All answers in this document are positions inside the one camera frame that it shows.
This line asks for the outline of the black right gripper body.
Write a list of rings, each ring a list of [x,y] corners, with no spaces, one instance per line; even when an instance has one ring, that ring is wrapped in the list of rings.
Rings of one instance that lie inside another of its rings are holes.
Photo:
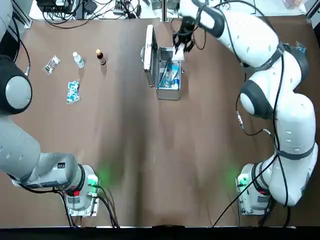
[[[176,35],[184,38],[191,37],[196,29],[196,23],[191,17],[183,17]]]

